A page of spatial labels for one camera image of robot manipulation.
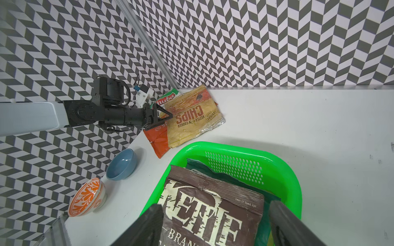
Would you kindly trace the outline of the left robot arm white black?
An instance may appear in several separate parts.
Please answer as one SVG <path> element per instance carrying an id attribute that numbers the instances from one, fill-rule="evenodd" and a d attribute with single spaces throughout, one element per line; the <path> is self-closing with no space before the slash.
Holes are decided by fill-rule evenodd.
<path id="1" fill-rule="evenodd" d="M 1 103 L 1 136 L 50 131 L 97 123 L 108 134 L 129 131 L 132 127 L 150 130 L 172 119 L 160 105 L 148 104 L 147 96 L 130 107 L 130 88 L 124 81 L 97 77 L 91 100 Z"/>

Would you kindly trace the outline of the green plastic basket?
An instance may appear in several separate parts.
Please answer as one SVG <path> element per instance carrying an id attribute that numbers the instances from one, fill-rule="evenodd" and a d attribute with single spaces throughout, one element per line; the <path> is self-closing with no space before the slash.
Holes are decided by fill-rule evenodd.
<path id="1" fill-rule="evenodd" d="M 301 217 L 301 187 L 285 161 L 265 151 L 204 141 L 189 144 L 174 156 L 143 211 L 158 203 L 171 167 L 186 168 L 187 159 L 200 161 L 216 172 L 222 171 L 245 184 L 274 194 L 295 216 Z"/>

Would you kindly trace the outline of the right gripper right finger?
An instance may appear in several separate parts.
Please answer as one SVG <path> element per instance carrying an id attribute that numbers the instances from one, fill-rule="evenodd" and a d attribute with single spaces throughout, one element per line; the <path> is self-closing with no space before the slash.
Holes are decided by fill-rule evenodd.
<path id="1" fill-rule="evenodd" d="M 276 246 L 326 246 L 280 201 L 270 203 L 269 221 Z"/>

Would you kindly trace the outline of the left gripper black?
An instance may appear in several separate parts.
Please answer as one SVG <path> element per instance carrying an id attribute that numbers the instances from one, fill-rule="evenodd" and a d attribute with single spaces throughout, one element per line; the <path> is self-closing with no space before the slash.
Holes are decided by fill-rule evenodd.
<path id="1" fill-rule="evenodd" d="M 113 106 L 105 109 L 103 130 L 116 131 L 115 126 L 140 127 L 152 129 L 173 118 L 173 114 L 162 106 L 154 103 L 152 109 L 149 106 L 143 108 Z"/>

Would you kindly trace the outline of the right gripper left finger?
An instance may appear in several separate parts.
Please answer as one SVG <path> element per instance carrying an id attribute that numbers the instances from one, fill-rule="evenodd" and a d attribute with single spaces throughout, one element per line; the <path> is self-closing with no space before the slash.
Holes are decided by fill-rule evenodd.
<path id="1" fill-rule="evenodd" d="M 164 213 L 159 204 L 151 205 L 112 246 L 158 246 Z"/>

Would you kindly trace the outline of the green Real chips bag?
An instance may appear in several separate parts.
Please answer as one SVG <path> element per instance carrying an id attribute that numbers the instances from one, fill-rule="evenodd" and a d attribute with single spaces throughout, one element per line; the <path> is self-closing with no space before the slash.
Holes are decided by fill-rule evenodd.
<path id="1" fill-rule="evenodd" d="M 216 172 L 214 171 L 211 167 L 208 167 L 204 163 L 194 160 L 194 159 L 187 159 L 187 165 L 186 169 L 192 170 L 194 172 L 198 172 L 201 174 L 204 174 L 206 176 L 219 179 L 221 181 L 225 181 L 227 183 L 237 185 L 239 187 L 247 188 L 249 190 L 253 190 L 255 192 L 258 192 L 264 196 L 264 211 L 262 215 L 262 219 L 259 223 L 258 231 L 255 237 L 255 246 L 273 246 L 274 245 L 274 240 L 271 235 L 271 228 L 270 228 L 270 222 L 269 222 L 269 208 L 270 208 L 270 203 L 272 201 L 278 200 L 280 201 L 281 199 L 274 194 L 258 189 L 256 187 L 250 186 L 248 184 L 245 184 L 244 182 L 239 181 L 238 179 L 230 176 L 229 174 L 223 173 L 222 171 Z"/>

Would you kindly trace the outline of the brown dark snack bag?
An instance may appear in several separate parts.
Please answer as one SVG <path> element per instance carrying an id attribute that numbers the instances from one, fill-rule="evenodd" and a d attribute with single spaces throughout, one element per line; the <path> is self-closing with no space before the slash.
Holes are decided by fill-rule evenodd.
<path id="1" fill-rule="evenodd" d="M 178 166 L 158 203 L 161 246 L 252 246 L 264 211 L 262 194 Z"/>

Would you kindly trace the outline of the orange Chips bag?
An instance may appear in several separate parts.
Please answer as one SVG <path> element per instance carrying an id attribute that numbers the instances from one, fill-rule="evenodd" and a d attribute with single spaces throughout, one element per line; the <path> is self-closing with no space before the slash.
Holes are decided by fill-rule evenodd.
<path id="1" fill-rule="evenodd" d="M 178 147 L 225 123 L 206 86 L 195 88 L 165 104 L 173 118 L 166 121 L 168 146 Z"/>

